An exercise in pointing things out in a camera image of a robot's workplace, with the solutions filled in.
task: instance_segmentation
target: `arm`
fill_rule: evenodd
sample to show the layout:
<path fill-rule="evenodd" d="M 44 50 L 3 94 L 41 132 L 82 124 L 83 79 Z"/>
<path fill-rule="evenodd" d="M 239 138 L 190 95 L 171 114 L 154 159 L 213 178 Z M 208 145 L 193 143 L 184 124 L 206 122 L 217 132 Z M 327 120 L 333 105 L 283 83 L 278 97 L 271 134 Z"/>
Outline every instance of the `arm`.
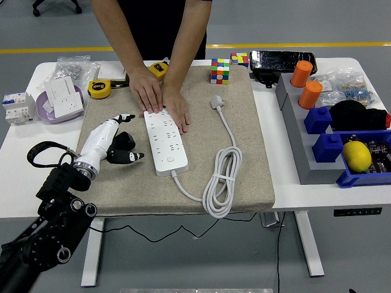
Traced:
<path fill-rule="evenodd" d="M 186 0 L 182 24 L 161 88 L 163 103 L 170 110 L 180 134 L 187 132 L 186 125 L 190 124 L 186 101 L 181 96 L 180 90 L 205 35 L 211 6 L 211 1 Z"/>
<path fill-rule="evenodd" d="M 162 110 L 159 81 L 145 67 L 117 0 L 91 0 L 91 6 L 107 40 L 128 73 L 130 89 L 140 108 L 150 113 Z"/>

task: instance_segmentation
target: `black device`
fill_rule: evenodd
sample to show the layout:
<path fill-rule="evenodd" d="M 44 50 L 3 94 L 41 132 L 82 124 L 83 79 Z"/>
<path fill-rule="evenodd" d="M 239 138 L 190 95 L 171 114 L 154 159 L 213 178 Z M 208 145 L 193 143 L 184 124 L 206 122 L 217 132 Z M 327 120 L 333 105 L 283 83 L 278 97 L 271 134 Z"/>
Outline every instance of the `black device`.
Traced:
<path fill-rule="evenodd" d="M 72 165 L 61 164 L 65 154 L 57 165 L 34 163 L 35 156 L 50 147 L 67 150 L 65 154 L 72 161 L 75 156 L 55 142 L 39 143 L 27 155 L 34 167 L 55 168 L 36 194 L 42 200 L 39 217 L 14 241 L 1 246 L 0 293 L 27 293 L 41 272 L 67 263 L 97 214 L 94 204 L 85 204 L 68 191 L 69 188 L 86 191 L 91 182 Z"/>
<path fill-rule="evenodd" d="M 279 81 L 281 73 L 294 72 L 296 64 L 301 60 L 312 64 L 311 74 L 318 71 L 315 56 L 311 52 L 251 51 L 249 54 L 250 69 L 254 77 L 269 89 Z"/>

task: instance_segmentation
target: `lemon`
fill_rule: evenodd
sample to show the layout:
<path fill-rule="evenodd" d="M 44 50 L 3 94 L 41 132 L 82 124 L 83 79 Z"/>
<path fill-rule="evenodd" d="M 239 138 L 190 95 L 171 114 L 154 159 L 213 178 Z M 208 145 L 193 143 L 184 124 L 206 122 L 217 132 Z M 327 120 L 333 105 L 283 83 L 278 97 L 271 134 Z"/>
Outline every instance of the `lemon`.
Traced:
<path fill-rule="evenodd" d="M 372 162 L 371 153 L 362 142 L 348 142 L 343 146 L 343 156 L 349 168 L 362 173 L 369 168 Z"/>

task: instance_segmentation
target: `gray floor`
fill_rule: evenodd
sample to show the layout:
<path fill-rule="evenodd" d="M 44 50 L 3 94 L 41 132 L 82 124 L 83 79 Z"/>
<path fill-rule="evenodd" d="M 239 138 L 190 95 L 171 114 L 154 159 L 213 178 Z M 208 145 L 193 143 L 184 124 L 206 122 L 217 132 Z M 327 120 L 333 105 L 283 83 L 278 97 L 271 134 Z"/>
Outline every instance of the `gray floor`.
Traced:
<path fill-rule="evenodd" d="M 32 16 L 33 1 L 4 0 L 0 5 L 0 49 L 108 46 L 89 1 L 81 15 L 70 1 L 47 0 L 41 17 Z M 214 0 L 208 44 L 389 42 L 391 5 L 386 0 L 267 1 Z M 289 48 L 317 57 L 357 59 L 388 109 L 388 47 Z M 207 58 L 228 57 L 231 49 L 209 49 Z M 0 96 L 26 89 L 34 68 L 59 56 L 91 55 L 116 60 L 113 52 L 0 54 Z M 0 110 L 0 143 L 8 124 Z M 293 213 L 288 212 L 280 239 L 281 292 L 389 292 L 391 212 L 335 218 L 332 210 L 310 211 L 325 276 L 310 278 Z M 232 219 L 249 219 L 235 214 Z M 11 241 L 31 219 L 1 219 L 0 244 Z M 108 219 L 105 228 L 131 225 L 159 239 L 184 225 L 203 233 L 214 220 L 207 215 L 142 216 Z M 251 222 L 220 220 L 204 237 L 185 230 L 153 244 L 129 229 L 103 236 L 98 283 L 80 288 L 87 239 L 71 261 L 41 274 L 33 292 L 119 292 L 121 288 L 273 288 L 277 292 L 278 229 Z"/>

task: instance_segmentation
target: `purple bowl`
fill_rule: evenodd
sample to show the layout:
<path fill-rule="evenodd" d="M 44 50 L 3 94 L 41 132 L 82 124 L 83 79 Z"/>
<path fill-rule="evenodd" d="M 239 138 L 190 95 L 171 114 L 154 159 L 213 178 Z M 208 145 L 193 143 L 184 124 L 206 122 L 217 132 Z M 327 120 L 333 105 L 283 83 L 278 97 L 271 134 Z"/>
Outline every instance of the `purple bowl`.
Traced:
<path fill-rule="evenodd" d="M 75 87 L 75 90 L 80 93 L 81 103 L 84 107 L 84 98 L 83 98 L 83 94 L 81 93 L 81 89 L 75 85 L 74 85 L 74 87 Z M 75 119 L 76 117 L 80 116 L 83 113 L 83 111 L 80 111 L 80 112 L 75 113 L 73 115 L 56 118 L 54 116 L 54 111 L 52 111 L 51 113 L 47 113 L 47 111 L 44 110 L 43 104 L 45 104 L 47 100 L 48 100 L 48 95 L 46 94 L 46 91 L 41 93 L 38 96 L 38 98 L 37 98 L 37 113 L 38 113 L 38 116 L 42 120 L 46 120 L 52 124 L 57 124 L 57 123 L 61 123 L 61 122 Z"/>

